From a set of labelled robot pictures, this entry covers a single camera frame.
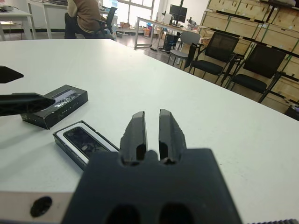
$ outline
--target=wall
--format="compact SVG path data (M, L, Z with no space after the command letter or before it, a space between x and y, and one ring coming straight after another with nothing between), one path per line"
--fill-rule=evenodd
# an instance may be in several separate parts
M27 3L26 0L5 0L6 5L11 5L19 8L22 11L28 12ZM64 29L65 23L64 23L64 14L67 12L67 10L64 9L49 9L49 20L51 28L54 29ZM46 28L45 24L45 18L43 14L43 9L41 7L32 5L32 14L34 24L36 29L39 28ZM4 26L4 29L10 29L9 26ZM19 29L21 26L13 25L11 26L11 29Z
M181 0L168 0L166 12L169 13L170 5L179 6L180 2ZM185 26L188 25L187 19L190 19L190 17L192 17L192 20L198 25L200 24L208 2L208 0L184 0L183 7L188 9Z

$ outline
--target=computer monitor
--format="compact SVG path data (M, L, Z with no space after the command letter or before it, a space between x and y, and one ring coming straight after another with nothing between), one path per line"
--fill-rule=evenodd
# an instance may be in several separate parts
M187 8L182 7L181 12L179 11L179 8L180 6L170 5L169 14L173 15L173 20L185 22L187 16Z

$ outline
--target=computer tower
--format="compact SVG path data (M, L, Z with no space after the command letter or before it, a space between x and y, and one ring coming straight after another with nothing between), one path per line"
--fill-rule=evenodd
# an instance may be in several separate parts
M175 47L178 42L179 36L166 34L163 49L170 51L172 47Z

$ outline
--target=wooden shelving unit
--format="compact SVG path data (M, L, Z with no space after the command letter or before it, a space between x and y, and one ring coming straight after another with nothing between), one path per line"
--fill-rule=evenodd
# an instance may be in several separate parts
M239 38L234 50L248 55L257 43L286 52L288 55L280 66L287 73L273 88L270 98L285 106L299 101L299 10L272 5L259 0L210 0L201 21L202 37L211 32L225 32ZM262 76L246 73L267 81Z

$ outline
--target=white desk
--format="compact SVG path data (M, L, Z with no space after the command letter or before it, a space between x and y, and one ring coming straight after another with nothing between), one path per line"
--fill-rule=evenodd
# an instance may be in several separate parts
M152 25L152 30L151 30L151 34L150 34L150 43L138 43L138 31L139 31L139 23L140 21L143 21L143 22L148 22L148 23L151 23L153 24ZM142 17L137 17L137 23L136 23L136 29L135 29L135 47L134 49L137 49L137 47L151 47L152 44L153 44L153 34L154 34L154 30L155 30L155 26L157 27L161 27L161 28L167 28L167 29L170 29L170 30L173 30L173 31L176 31L176 32L184 32L184 31L188 31L188 32L193 32L192 30L189 30L189 29L185 29L185 28L179 28L179 27L175 27L175 26L171 26L171 25L167 25L167 24L164 24L164 23L161 23L161 22L158 22L158 21L154 21L154 20L148 20L148 19L145 19L145 18L142 18ZM161 33L162 33L162 29L159 33L159 37L158 37L158 47L159 47L159 43L160 43L160 36L161 36Z
M31 40L31 32L29 27L28 19L32 18L32 15L26 12L23 12L19 9L14 8L11 12L0 13L0 21L20 21L22 22L24 33L27 40ZM4 32L2 29L2 25L0 23L0 35L2 40L5 41Z
M37 1L37 0L35 0L35 1L27 0L27 5L28 5L28 10L31 14L32 14L31 5L35 5L35 6L41 7L43 9L43 13L44 13L44 16L45 16L46 27L47 27L48 38L52 39L48 9L49 8L55 8L55 9L65 9L65 10L67 10L67 6L52 4L52 3L42 2L42 1ZM100 13L101 14L108 14L109 12L100 11ZM33 17L31 17L31 26L32 26L33 36L36 39L36 30L35 30L35 26L34 26Z
M0 117L1 191L74 191L82 172L52 133L79 120L119 147L132 115L145 111L148 146L158 152L164 108L187 147L213 150L244 223L299 219L299 122L110 40L0 42L0 49L0 64L24 74L0 84L0 94L69 84L89 98L51 130Z

